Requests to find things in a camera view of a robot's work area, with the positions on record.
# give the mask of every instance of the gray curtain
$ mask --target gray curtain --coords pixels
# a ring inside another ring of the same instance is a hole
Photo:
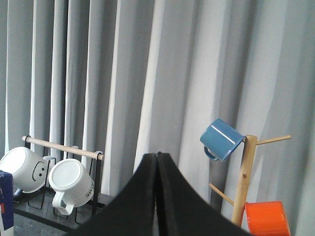
[[[0,155],[28,134],[100,150],[101,192],[115,196],[143,154],[169,152],[230,219],[208,184],[234,199],[243,146],[209,161],[202,132],[221,118],[259,140],[290,134],[257,147],[247,201],[282,201],[292,235],[312,235],[314,12],[313,0],[0,1]]]

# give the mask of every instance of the wooden peg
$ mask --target wooden peg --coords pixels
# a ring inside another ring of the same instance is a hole
[[[223,199],[227,200],[232,206],[234,205],[234,202],[226,196],[224,193],[222,193],[217,187],[215,187],[213,184],[209,184],[209,186],[217,193],[219,194]]]
[[[288,140],[288,139],[291,139],[291,136],[285,135],[285,136],[281,136],[281,137],[277,137],[277,138],[265,139],[265,140],[258,141],[256,143],[256,145],[268,144],[268,143],[273,143],[273,142],[278,142],[278,141]]]

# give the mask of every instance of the mug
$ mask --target mug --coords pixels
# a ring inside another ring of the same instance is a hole
[[[224,162],[244,138],[244,135],[238,133],[223,120],[216,119],[203,132],[200,141],[209,158],[214,161],[220,159]]]
[[[94,181],[82,163],[76,159],[58,162],[49,173],[49,184],[55,190],[53,207],[70,215],[74,207],[87,203],[94,193]]]
[[[290,236],[282,202],[246,203],[250,233],[259,236]]]
[[[48,162],[26,147],[16,147],[0,160],[0,170],[11,173],[16,187],[24,193],[40,189],[47,176]]]

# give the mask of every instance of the wooden mug tree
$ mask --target wooden mug tree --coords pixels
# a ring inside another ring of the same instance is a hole
[[[242,219],[244,214],[244,208],[248,193],[248,188],[250,185],[251,173],[252,173],[252,164],[255,156],[256,146],[261,144],[273,143],[282,140],[290,139],[290,135],[281,136],[277,138],[257,141],[257,136],[254,135],[246,135],[244,140],[244,150],[242,156],[241,169],[239,173],[239,181],[236,190],[235,201],[232,201],[228,198],[224,193],[218,190],[213,184],[209,184],[209,186],[217,192],[221,197],[227,200],[230,204],[233,205],[233,213],[232,213],[232,223],[237,226],[242,225]]]

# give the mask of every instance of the black object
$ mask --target black object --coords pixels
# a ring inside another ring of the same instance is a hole
[[[100,167],[102,164],[102,161],[98,159],[98,156],[100,154],[101,154],[100,152],[97,154],[97,159],[96,159],[96,173],[95,173],[95,185],[94,185],[94,194],[93,194],[92,215],[94,215],[96,213],[96,209],[97,209],[99,182],[100,182],[100,171],[101,171]]]
[[[67,236],[151,236],[155,201],[161,236],[250,236],[213,210],[161,152],[145,154],[120,194]]]
[[[145,154],[131,180],[112,202],[68,236],[152,234],[156,154]]]
[[[210,207],[168,153],[157,154],[157,216],[163,236],[249,236]]]

